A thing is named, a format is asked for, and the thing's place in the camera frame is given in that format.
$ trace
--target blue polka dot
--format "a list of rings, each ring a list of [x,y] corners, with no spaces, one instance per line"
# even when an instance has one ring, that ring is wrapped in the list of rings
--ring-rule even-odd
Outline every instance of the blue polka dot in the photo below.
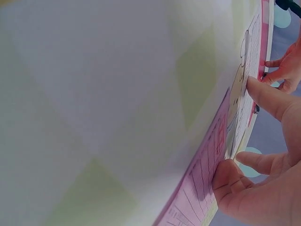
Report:
[[[276,81],[273,84],[271,84],[271,86],[278,88],[280,86],[280,83]]]
[[[247,147],[246,152],[262,154],[258,149],[254,148],[254,147]],[[243,164],[239,164],[239,168],[241,169],[241,171],[243,171],[244,175],[248,178],[255,178],[260,175],[260,173],[253,170],[251,167],[245,166]]]
[[[278,5],[274,7],[274,25],[279,28],[286,28],[290,25],[292,17],[290,12],[283,10]]]

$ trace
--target white paper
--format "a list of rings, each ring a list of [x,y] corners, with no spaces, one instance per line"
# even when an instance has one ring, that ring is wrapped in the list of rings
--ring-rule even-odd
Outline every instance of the white paper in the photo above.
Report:
[[[243,138],[244,132],[248,126],[253,100],[246,90],[246,82],[249,76],[257,78],[260,60],[260,44],[261,44],[261,11],[258,10],[255,14],[252,23],[249,27],[249,45],[247,59],[245,65],[244,79],[241,90],[241,98],[238,109],[238,125],[235,132],[235,147],[237,151],[240,141]]]

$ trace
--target light green surface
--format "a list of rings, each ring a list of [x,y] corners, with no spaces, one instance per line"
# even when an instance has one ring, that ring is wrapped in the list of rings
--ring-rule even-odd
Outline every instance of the light green surface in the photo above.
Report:
[[[135,200],[93,159],[55,208],[46,226],[120,226]]]
[[[240,43],[245,31],[244,1],[232,0],[234,46]]]
[[[176,62],[182,107],[187,129],[216,82],[213,24],[210,25]]]
[[[250,1],[250,15],[253,16],[258,0],[249,0]]]
[[[135,180],[153,178],[185,134],[180,91],[175,73],[170,72],[112,136],[102,150],[102,160],[114,162],[123,169],[122,175]]]
[[[40,225],[91,160],[0,23],[0,225]]]
[[[13,0],[0,0],[0,7],[6,5],[9,2],[12,2]]]

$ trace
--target finger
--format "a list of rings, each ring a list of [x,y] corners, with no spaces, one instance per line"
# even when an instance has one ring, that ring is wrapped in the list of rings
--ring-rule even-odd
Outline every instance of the finger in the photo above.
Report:
[[[279,67],[280,64],[282,63],[283,58],[278,59],[278,60],[271,60],[271,61],[266,61],[265,66],[266,67]]]
[[[262,82],[271,85],[276,81],[283,80],[285,72],[282,68],[275,70],[274,72],[267,73],[267,75],[262,79]]]
[[[269,175],[273,161],[277,154],[257,154],[252,152],[240,152],[236,155],[236,160],[249,166],[261,174]]]
[[[247,81],[247,90],[254,102],[273,115],[279,121],[285,110],[298,99],[267,84],[259,82],[253,77],[249,77]]]
[[[292,92],[294,92],[297,89],[299,82],[297,81],[296,83],[297,84],[291,83],[290,81],[284,81],[280,84],[278,89],[287,94],[291,94]]]

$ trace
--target paper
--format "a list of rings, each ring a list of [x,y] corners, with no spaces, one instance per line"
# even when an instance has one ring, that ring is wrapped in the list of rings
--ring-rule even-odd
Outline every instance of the paper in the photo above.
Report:
[[[261,42],[261,10],[258,10],[252,23],[248,29],[249,47],[247,51],[246,68],[241,90],[241,98],[238,109],[238,125],[235,132],[235,148],[236,152],[244,132],[248,126],[253,100],[246,90],[246,82],[249,76],[257,78],[260,59],[260,42]]]
[[[225,154],[230,92],[226,96],[183,179],[154,225],[199,226],[215,202],[211,181]]]

